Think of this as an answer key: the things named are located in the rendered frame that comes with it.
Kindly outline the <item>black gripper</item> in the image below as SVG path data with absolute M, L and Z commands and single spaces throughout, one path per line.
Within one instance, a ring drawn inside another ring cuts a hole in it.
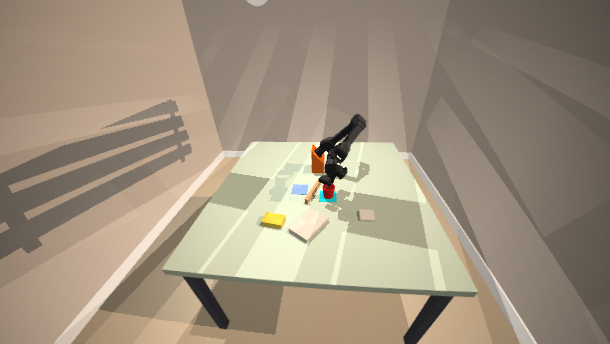
M 325 173 L 327 173 L 325 171 Z M 332 173 L 327 173 L 326 175 L 322 175 L 320 178 L 318 178 L 318 182 L 328 185 L 328 187 L 331 186 L 331 183 L 334 183 L 334 180 L 337 176 L 332 174 Z

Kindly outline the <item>yellow flat block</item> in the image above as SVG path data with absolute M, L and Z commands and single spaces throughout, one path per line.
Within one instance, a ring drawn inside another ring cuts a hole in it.
M 285 215 L 266 212 L 261 220 L 261 225 L 266 227 L 282 229 L 286 220 Z

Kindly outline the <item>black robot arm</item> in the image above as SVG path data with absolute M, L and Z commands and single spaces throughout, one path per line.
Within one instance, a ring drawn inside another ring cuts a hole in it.
M 343 128 L 333 137 L 323 139 L 319 144 L 320 146 L 318 148 L 315 148 L 314 152 L 320 158 L 323 153 L 325 153 L 326 151 L 328 152 L 324 167 L 327 173 L 332 173 L 336 175 L 339 179 L 345 177 L 345 175 L 348 173 L 348 168 L 340 168 L 340 165 L 338 165 L 338 167 L 336 168 L 337 163 L 341 164 L 342 162 L 344 162 L 344 160 L 348 156 L 348 153 L 350 152 L 352 143 L 355 141 L 361 131 L 363 131 L 367 126 L 366 122 L 367 121 L 361 114 L 355 114 L 351 119 L 349 125 Z M 346 135 L 347 137 L 344 139 L 344 141 L 336 145 L 336 143 L 342 138 L 344 138 Z M 340 160 L 337 156 L 342 159 Z

